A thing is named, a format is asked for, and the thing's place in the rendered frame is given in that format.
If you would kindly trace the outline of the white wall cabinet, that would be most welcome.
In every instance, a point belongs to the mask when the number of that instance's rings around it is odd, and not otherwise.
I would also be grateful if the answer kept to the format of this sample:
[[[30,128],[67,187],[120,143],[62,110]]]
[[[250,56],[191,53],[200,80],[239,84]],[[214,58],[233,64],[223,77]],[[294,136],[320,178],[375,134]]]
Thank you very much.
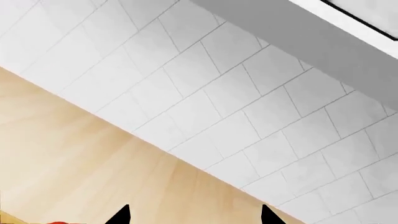
[[[398,100],[398,59],[290,0],[192,0],[385,104]]]

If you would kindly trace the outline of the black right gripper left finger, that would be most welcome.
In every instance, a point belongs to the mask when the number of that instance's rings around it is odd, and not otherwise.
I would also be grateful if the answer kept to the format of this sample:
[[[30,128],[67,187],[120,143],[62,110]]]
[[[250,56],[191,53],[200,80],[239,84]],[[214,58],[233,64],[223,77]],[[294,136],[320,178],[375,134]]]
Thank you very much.
[[[129,205],[123,206],[105,224],[130,224],[130,208],[129,208]]]

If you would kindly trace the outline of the wooden cutting board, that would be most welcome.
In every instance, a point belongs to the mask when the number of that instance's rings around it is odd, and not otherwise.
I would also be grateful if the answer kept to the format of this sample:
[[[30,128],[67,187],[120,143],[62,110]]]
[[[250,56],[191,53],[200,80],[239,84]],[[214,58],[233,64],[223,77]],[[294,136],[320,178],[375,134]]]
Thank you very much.
[[[39,224],[39,223],[27,223],[0,210],[0,224]]]

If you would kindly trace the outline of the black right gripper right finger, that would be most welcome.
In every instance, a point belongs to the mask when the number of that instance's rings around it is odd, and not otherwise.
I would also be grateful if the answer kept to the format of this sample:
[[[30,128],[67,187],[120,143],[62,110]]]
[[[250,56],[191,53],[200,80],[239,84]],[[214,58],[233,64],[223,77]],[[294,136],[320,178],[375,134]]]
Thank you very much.
[[[285,224],[285,222],[265,204],[262,205],[261,222],[262,224]]]

